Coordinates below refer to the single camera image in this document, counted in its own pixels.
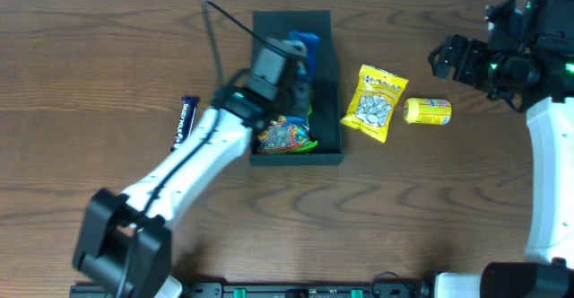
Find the yellow candy bottle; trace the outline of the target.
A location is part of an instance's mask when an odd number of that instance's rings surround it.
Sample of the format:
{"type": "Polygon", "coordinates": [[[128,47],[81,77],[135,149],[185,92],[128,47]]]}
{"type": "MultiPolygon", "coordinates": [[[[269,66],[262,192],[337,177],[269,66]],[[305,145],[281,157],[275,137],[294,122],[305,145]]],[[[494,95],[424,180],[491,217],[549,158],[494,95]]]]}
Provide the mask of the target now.
{"type": "Polygon", "coordinates": [[[409,98],[404,103],[404,120],[408,124],[446,125],[452,117],[452,104],[447,100],[409,98]]]}

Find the blue Oreo cookie pack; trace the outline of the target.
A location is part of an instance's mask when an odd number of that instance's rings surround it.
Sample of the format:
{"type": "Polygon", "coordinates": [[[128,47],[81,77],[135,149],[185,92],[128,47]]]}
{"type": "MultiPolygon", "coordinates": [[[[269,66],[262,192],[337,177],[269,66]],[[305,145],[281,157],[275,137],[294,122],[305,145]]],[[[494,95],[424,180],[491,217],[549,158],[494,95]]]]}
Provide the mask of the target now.
{"type": "Polygon", "coordinates": [[[301,42],[306,48],[307,73],[311,80],[315,80],[317,72],[317,49],[321,38],[312,32],[301,32],[292,30],[288,33],[288,39],[301,42]]]}

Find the yellow Hacks candy bag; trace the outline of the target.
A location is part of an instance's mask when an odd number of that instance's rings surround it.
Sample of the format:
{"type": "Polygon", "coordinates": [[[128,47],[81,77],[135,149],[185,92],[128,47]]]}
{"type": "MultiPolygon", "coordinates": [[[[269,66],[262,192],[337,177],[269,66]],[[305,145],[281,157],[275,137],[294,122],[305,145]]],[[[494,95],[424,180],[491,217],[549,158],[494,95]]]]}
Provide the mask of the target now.
{"type": "Polygon", "coordinates": [[[384,144],[395,107],[408,82],[407,78],[386,70],[362,65],[355,93],[341,124],[384,144]]]}

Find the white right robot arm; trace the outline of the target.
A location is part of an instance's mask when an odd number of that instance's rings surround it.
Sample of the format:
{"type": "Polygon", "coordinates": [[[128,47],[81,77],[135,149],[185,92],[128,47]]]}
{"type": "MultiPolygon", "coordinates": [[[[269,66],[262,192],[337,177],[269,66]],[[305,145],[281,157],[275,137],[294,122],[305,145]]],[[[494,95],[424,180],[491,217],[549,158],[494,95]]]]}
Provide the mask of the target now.
{"type": "Polygon", "coordinates": [[[434,76],[486,92],[526,115],[533,153],[533,213],[522,262],[478,274],[441,272],[429,297],[573,295],[573,0],[507,0],[486,11],[488,41],[447,37],[428,61],[434,76]]]}

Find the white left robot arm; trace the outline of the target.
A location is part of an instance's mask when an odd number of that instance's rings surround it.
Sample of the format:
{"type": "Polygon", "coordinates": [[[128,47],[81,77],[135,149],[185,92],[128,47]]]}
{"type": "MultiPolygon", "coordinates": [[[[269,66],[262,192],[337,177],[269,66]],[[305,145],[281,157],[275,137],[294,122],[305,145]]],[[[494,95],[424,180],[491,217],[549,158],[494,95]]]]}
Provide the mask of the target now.
{"type": "Polygon", "coordinates": [[[177,297],[172,233],[211,181],[243,155],[278,115],[305,116],[309,50],[266,39],[254,65],[213,98],[192,134],[153,171],[115,195],[100,189],[86,206],[75,269],[111,297],[177,297]]]}

